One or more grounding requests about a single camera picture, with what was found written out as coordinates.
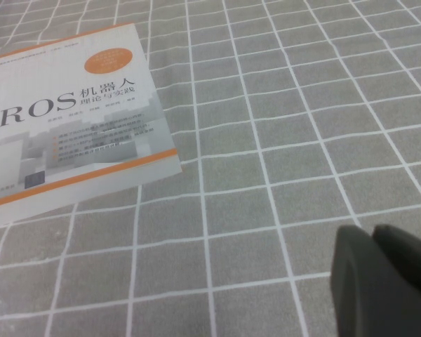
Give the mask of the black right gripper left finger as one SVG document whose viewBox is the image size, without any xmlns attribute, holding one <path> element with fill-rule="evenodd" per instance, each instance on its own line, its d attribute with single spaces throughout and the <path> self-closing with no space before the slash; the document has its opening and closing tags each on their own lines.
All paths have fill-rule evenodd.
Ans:
<svg viewBox="0 0 421 337">
<path fill-rule="evenodd" d="M 339 336 L 421 336 L 421 293 L 355 225 L 337 230 L 330 289 Z"/>
</svg>

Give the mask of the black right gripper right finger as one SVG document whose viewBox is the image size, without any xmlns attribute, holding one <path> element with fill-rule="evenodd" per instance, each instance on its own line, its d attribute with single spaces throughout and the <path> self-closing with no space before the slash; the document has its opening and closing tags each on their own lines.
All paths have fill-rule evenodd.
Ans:
<svg viewBox="0 0 421 337">
<path fill-rule="evenodd" d="M 421 293 L 421 239 L 392 225 L 376 225 L 373 240 L 398 273 Z"/>
</svg>

